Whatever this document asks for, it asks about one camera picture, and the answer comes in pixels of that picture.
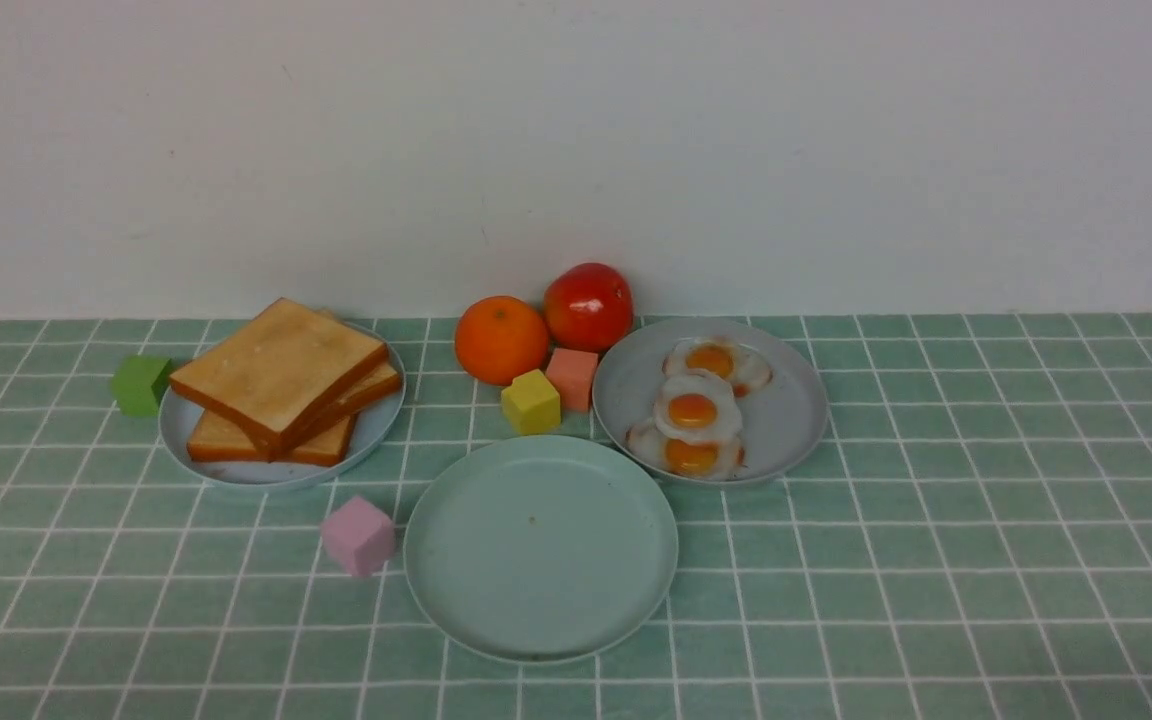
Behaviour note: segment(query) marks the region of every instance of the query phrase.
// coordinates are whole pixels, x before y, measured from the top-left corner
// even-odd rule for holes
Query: white wall
[[[1152,309],[1152,1],[0,0],[0,316],[591,258],[644,311]]]

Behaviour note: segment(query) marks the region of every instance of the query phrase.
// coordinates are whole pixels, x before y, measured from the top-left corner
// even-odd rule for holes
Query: toast
[[[314,437],[319,415],[388,357],[385,342],[282,297],[170,382],[238,425],[262,455],[280,457]]]
[[[326,429],[326,432],[293,447],[291,452],[279,457],[279,461],[301,462],[323,468],[338,464],[349,452],[349,438],[357,420],[357,415],[349,415],[348,418]],[[185,444],[185,449],[195,462],[265,461],[238,425],[215,414],[202,415],[189,437],[189,442]]]
[[[220,415],[211,410],[202,411],[202,418],[195,425],[194,432],[189,434],[187,449],[189,457],[196,462],[221,462],[233,460],[250,460],[265,462],[306,462],[310,465],[320,465],[321,462],[314,460],[301,460],[300,457],[328,458],[335,457],[326,465],[335,465],[349,450],[349,438],[353,435],[353,425],[358,418],[358,414],[380,400],[389,396],[403,387],[402,374],[397,373],[389,363],[372,370],[372,373],[355,386],[349,388],[344,395],[332,402],[310,424],[310,439],[301,446],[285,452],[282,456],[273,456],[260,450],[252,444],[251,438],[238,429],[238,425],[221,418]]]

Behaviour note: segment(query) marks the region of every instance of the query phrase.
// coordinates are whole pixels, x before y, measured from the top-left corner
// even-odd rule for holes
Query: tomato
[[[621,273],[601,263],[567,270],[545,291],[545,324],[559,346],[602,353],[634,327],[634,296]]]

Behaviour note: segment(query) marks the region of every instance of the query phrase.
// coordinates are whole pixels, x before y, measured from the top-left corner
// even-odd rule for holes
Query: fried egg
[[[662,370],[667,376],[708,370],[729,382],[736,397],[772,382],[772,366],[761,355],[722,338],[690,338],[673,346]]]
[[[730,479],[745,458],[738,437],[718,445],[687,445],[664,435],[652,418],[637,420],[630,427],[626,446],[645,464],[699,480]]]
[[[689,445],[722,445],[742,429],[732,386],[708,370],[687,370],[664,379],[652,418],[660,433]]]

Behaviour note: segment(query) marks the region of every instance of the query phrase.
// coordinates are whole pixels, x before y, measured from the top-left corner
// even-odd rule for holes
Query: plate
[[[713,488],[758,486],[780,477],[812,454],[824,437],[828,401],[812,364],[794,348],[751,328],[721,318],[675,318],[637,329],[614,344],[594,373],[594,416],[602,432],[626,455],[626,433],[652,415],[664,382],[660,364],[677,342],[689,338],[728,338],[751,348],[772,366],[772,382],[736,401],[744,429],[745,464],[729,480],[698,480],[645,465],[658,478]]]
[[[367,328],[347,324],[376,340],[385,340]],[[181,397],[172,388],[165,393],[162,406],[159,407],[159,434],[162,437],[162,445],[189,473],[195,473],[215,486],[238,488],[238,491],[291,491],[291,488],[316,486],[338,477],[376,450],[376,446],[379,446],[394,427],[397,411],[402,409],[403,397],[407,396],[407,374],[403,373],[403,361],[397,356],[394,346],[391,343],[387,346],[389,364],[403,378],[403,387],[358,415],[353,435],[349,438],[349,452],[344,460],[333,467],[303,465],[300,462],[195,462],[189,457],[185,444],[189,441],[189,433],[194,432],[198,418],[202,417],[202,407]]]
[[[561,435],[507,439],[444,470],[416,502],[403,566],[417,606],[480,655],[558,664],[652,616],[679,561],[660,487],[626,456]]]

